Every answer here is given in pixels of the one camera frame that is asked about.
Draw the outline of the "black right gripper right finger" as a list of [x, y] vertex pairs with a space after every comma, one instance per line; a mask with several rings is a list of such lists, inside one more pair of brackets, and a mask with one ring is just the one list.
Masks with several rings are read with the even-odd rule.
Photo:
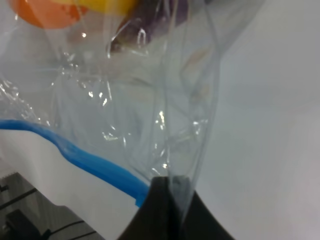
[[194, 191], [188, 177], [174, 177], [174, 206], [177, 218], [175, 240], [233, 239]]

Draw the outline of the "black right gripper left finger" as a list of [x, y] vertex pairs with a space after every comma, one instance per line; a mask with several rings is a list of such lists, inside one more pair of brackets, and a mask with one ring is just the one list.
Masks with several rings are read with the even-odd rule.
[[119, 240], [183, 240], [184, 230], [167, 177], [155, 177], [149, 192]]

